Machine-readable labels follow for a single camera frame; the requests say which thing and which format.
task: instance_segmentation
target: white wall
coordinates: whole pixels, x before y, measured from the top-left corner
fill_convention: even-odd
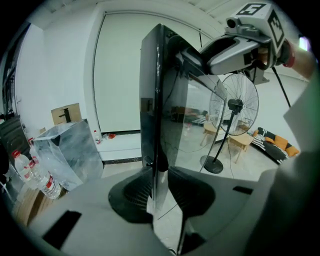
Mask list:
[[[180,21],[185,24],[193,25],[194,28],[201,28],[202,45],[204,45],[208,37],[215,38],[222,35],[224,27],[218,23],[210,15],[205,14],[197,7],[188,4],[187,2],[162,0],[162,1],[104,1],[96,4],[94,12],[90,18],[88,26],[91,27],[91,34],[87,39],[87,47],[85,51],[85,63],[84,63],[84,97],[87,108],[88,121],[91,130],[97,130],[100,133],[100,127],[98,124],[98,118],[96,115],[94,92],[93,88],[93,53],[95,51],[95,43],[97,41],[97,34],[103,19],[104,12],[108,14],[124,14],[124,13],[144,13],[158,16],[167,17],[173,21]],[[106,151],[107,146],[105,143],[98,145],[99,151]],[[123,145],[123,150],[128,149],[126,144]],[[118,154],[117,159],[121,159],[121,153]]]
[[[16,66],[15,94],[17,111],[32,137],[43,127],[53,126],[51,107],[55,99],[50,93],[44,32],[31,25],[21,45]]]
[[[51,128],[51,110],[79,103],[87,118],[84,62],[94,6],[49,25],[31,25],[21,45],[16,67],[16,97],[22,123],[30,136]]]
[[[258,127],[265,128],[287,139],[291,145],[299,149],[297,140],[284,119],[284,114],[289,110],[289,106],[278,80],[274,74],[269,72],[265,72],[264,76],[270,82],[256,86],[259,95],[259,111],[251,131]],[[307,87],[307,83],[286,75],[280,75],[280,79],[292,106]]]
[[[200,49],[199,31],[180,22],[139,13],[105,16],[94,62],[95,104],[102,132],[140,130],[141,45],[158,24],[164,24]]]

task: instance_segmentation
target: black cabinet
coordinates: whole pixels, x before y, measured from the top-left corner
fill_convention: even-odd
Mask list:
[[[20,151],[23,155],[31,159],[29,154],[30,146],[21,126],[19,115],[0,124],[0,139],[12,164],[15,162],[11,155],[14,150]]]

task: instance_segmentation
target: cardboard box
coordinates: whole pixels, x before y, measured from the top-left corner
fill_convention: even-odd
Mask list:
[[[75,103],[75,104],[66,105],[66,106],[58,107],[51,110],[54,125],[65,124],[67,122],[66,117],[61,116],[61,115],[64,115],[65,113],[64,109],[69,110],[71,122],[80,122],[82,120],[79,103]]]
[[[46,128],[43,127],[43,128],[41,128],[41,129],[39,130],[39,133],[40,133],[40,134],[43,134],[45,131],[46,131]]]
[[[150,112],[153,110],[153,98],[141,98],[140,99],[140,111]]]

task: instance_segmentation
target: electric fan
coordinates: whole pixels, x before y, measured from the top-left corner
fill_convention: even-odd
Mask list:
[[[259,96],[256,86],[244,74],[229,75],[223,81],[223,85],[226,90],[227,106],[224,112],[221,112],[221,116],[212,118],[215,113],[211,111],[218,109],[218,105],[221,105],[221,103],[215,99],[211,99],[208,121],[213,125],[214,123],[218,124],[221,122],[221,128],[225,131],[225,135],[215,157],[204,155],[200,159],[201,165],[213,174],[219,174],[224,169],[218,156],[227,136],[239,136],[246,133],[254,124],[259,110]]]

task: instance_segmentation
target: person's arm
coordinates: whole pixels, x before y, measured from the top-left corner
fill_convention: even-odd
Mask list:
[[[268,51],[266,48],[260,48],[258,54],[259,60],[267,62]],[[289,65],[301,76],[310,79],[316,68],[316,59],[310,51],[306,51],[291,42],[284,42],[279,52],[278,61],[284,66]]]
[[[310,79],[316,68],[316,59],[314,55],[307,50],[291,44],[295,57],[292,68],[306,79]]]

